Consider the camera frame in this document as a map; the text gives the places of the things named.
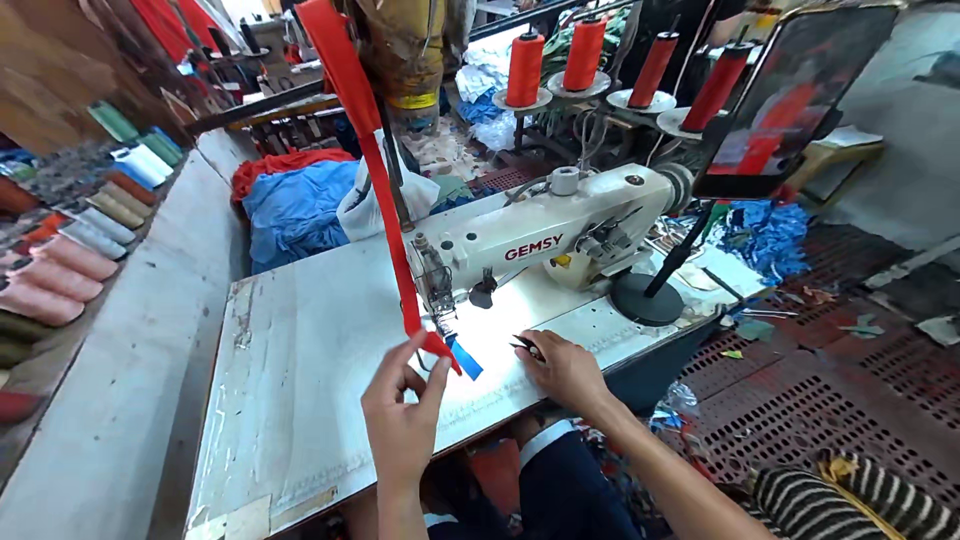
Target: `red fabric strip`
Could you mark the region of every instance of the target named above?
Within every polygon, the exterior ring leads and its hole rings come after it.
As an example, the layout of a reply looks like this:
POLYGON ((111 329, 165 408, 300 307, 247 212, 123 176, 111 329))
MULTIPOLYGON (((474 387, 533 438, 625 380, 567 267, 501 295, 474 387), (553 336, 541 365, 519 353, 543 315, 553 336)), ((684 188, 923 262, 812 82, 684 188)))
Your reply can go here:
MULTIPOLYGON (((381 124, 370 81, 367 80, 360 59, 357 58, 353 44, 347 36, 345 19, 333 9, 328 0, 310 0, 300 4, 297 6, 297 13, 300 14, 300 21, 310 35, 310 40, 317 46, 317 52, 324 63, 324 76, 336 88, 340 105, 347 113, 353 130, 357 133, 360 149, 367 159, 373 193, 383 216, 390 259, 394 264, 396 288, 400 293, 400 309, 403 313, 403 329, 407 335, 412 336, 423 328, 417 305, 417 287, 410 276, 410 263, 403 247, 403 236, 400 234, 400 220, 396 217, 394 195, 390 191, 390 177, 387 176, 387 168, 380 157, 380 148, 373 135, 381 124)), ((426 336, 423 349, 427 353, 450 358, 457 375, 463 374, 453 353, 436 332, 430 332, 426 336)))

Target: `left hand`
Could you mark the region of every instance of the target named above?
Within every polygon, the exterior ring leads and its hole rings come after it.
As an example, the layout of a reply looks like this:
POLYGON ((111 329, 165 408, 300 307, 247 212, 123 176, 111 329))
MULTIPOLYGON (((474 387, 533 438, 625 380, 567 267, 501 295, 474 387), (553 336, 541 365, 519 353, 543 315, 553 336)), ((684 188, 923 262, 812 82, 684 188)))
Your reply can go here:
POLYGON ((377 489, 419 489, 420 477, 433 455, 440 400, 451 361, 446 357, 437 360, 430 372, 430 381, 424 382, 407 365, 424 339, 426 331, 421 330, 409 341, 388 351, 360 400, 373 452, 377 489), (403 402, 407 388, 417 393, 419 403, 403 402))

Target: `striped fabric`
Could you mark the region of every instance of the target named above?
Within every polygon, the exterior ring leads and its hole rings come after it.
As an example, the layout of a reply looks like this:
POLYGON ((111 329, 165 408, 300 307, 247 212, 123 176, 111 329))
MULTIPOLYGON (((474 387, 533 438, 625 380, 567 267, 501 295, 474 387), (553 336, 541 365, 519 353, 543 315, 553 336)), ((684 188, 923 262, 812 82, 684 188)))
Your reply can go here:
POLYGON ((869 457, 853 452, 822 449, 819 460, 830 463, 843 457, 856 465, 840 479, 840 487, 854 494, 907 540, 960 540, 960 516, 937 503, 869 457))
POLYGON ((885 540, 860 510, 817 475, 796 468, 761 471, 756 507, 791 540, 885 540))

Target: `dark pants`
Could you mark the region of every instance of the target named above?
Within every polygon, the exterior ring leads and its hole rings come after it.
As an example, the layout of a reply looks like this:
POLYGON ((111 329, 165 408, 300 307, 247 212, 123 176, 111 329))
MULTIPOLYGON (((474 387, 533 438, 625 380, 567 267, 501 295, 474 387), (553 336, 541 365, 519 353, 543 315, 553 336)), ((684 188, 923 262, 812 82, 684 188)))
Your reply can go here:
MULTIPOLYGON (((540 450, 520 471, 520 511, 523 540, 640 540, 626 506, 575 431, 540 450)), ((440 523, 427 533, 430 540, 491 540, 463 523, 440 523)))

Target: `gemsy logo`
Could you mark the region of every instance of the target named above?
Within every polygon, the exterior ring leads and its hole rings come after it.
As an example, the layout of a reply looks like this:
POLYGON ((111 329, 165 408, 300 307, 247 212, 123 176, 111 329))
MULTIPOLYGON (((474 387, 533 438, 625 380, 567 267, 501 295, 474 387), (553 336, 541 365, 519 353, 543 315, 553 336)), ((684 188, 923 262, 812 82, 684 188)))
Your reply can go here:
POLYGON ((510 248, 503 257, 507 260, 513 260, 515 258, 529 257, 541 251, 552 250, 560 245, 560 239, 563 237, 562 234, 547 236, 539 242, 525 244, 518 248, 510 248))

